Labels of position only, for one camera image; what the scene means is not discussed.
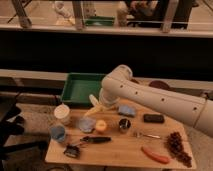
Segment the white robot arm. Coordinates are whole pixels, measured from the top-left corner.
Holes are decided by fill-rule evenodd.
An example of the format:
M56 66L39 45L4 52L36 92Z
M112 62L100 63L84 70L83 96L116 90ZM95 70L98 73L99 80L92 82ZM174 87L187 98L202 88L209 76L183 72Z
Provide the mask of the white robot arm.
M119 65L101 82L99 101L106 107L120 98L128 99L165 114L213 138L213 101L140 85L131 81L132 70Z

